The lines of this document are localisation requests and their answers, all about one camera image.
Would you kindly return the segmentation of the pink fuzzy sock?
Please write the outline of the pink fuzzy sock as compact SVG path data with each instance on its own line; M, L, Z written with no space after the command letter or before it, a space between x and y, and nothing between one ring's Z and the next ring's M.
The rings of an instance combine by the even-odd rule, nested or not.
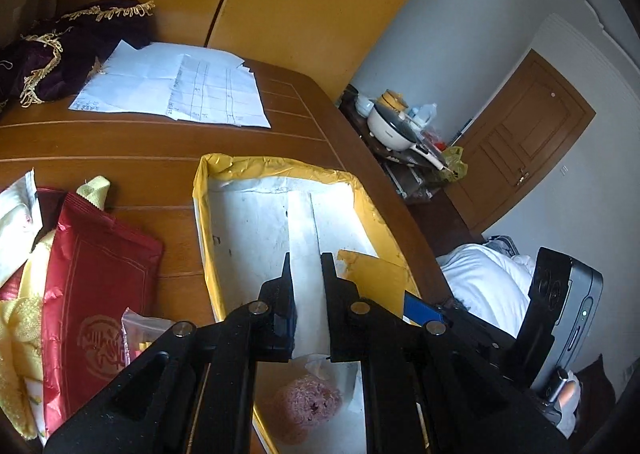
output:
M286 444L303 443L311 431L331 420L343 399L337 388L314 375L296 378L270 402L272 432Z

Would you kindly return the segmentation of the yellow fuzzy towel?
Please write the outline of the yellow fuzzy towel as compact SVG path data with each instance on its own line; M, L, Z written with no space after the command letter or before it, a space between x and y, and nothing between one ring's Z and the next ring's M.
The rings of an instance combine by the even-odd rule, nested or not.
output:
M1 411L26 440L44 440L41 318L64 192L37 187L42 215L28 259L1 285Z

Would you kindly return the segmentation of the white packet red text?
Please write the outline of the white packet red text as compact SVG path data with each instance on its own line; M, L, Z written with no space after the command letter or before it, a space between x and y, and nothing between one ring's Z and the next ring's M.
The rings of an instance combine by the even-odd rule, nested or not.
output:
M4 285L28 259L42 229L34 170L3 189L0 213L0 283Z

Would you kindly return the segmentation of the white bedding pile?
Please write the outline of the white bedding pile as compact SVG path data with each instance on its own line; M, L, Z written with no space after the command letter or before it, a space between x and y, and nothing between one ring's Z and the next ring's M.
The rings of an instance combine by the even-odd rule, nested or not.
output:
M535 261L484 244L463 244L436 258L456 298L473 315L516 338L529 305Z

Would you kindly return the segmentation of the clear bag coloured sticks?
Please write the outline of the clear bag coloured sticks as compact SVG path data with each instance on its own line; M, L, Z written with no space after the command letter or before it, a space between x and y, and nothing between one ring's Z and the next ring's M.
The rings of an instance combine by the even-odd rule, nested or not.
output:
M127 309L122 313L122 343L124 344L124 360L128 366L133 360L160 336L165 333L174 322L170 319L147 317Z

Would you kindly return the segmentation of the red foil bag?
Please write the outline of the red foil bag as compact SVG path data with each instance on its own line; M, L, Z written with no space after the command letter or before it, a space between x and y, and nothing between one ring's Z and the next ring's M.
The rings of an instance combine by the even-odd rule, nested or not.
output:
M164 246L69 193L42 305L43 405L53 434L125 366L122 315L152 305Z

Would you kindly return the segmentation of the brown wooden door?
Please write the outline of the brown wooden door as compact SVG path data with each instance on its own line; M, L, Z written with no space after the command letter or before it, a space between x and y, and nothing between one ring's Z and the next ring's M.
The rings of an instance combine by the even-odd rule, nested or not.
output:
M457 140L468 165L445 192L465 225L486 231L559 163L596 112L540 54L530 50Z

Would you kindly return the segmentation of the dark side table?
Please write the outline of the dark side table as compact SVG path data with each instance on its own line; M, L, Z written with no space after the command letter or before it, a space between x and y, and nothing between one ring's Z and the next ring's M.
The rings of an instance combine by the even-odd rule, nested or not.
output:
M338 101L338 109L392 181L436 257L463 244L484 244L486 239L468 229L446 194L427 185L427 175L435 169L426 160L411 151L388 151L369 133L367 120L357 112L357 98L358 91L348 84Z

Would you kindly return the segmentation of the yellow-edged white tray box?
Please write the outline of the yellow-edged white tray box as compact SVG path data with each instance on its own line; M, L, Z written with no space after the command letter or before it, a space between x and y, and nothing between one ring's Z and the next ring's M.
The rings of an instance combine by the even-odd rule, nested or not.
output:
M408 263L360 180L342 171L277 157L201 158L193 183L198 240L210 304L218 321L256 300L265 281L291 268L297 311L287 363L257 367L254 426L269 453L363 453L361 370L329 360L321 260L360 295L396 315L419 292ZM307 375L340 393L342 405L306 434L277 423L276 394Z

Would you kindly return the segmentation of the clear plastic bottle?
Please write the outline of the clear plastic bottle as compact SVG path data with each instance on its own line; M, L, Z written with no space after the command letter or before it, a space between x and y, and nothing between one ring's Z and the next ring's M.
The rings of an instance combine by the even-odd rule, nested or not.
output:
M432 102L431 104L423 104L420 106L411 107L409 110L409 118L420 129L424 129L429 125L437 116L437 105Z

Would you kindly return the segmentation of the white electric cooker pot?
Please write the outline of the white electric cooker pot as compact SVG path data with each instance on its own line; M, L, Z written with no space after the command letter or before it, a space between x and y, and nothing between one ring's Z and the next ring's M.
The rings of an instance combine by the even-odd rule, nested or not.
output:
M369 133L390 151L413 151L425 158L438 171L448 167L435 151L422 145L406 117L395 109L376 102L367 117Z

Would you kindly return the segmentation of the yellow lidded jar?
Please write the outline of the yellow lidded jar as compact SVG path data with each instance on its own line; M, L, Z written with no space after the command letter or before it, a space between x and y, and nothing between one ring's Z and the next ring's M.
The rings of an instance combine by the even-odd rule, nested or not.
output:
M402 98L402 95L392 90L385 90L378 98L378 102L399 112L403 112L408 109L408 105L405 102L405 99Z

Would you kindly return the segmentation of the white paper sheets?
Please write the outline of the white paper sheets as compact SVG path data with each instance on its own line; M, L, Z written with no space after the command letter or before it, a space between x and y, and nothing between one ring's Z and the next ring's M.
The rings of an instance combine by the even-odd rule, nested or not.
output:
M271 127L254 73L242 58L223 50L162 42L140 50L120 42L70 109Z

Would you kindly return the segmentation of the purple gold-fringed cloth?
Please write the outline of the purple gold-fringed cloth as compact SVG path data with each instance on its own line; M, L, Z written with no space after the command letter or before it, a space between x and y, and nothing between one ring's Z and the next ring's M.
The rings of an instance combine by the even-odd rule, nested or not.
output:
M78 93L124 41L151 43L155 3L102 0L37 24L1 49L1 104L24 108Z

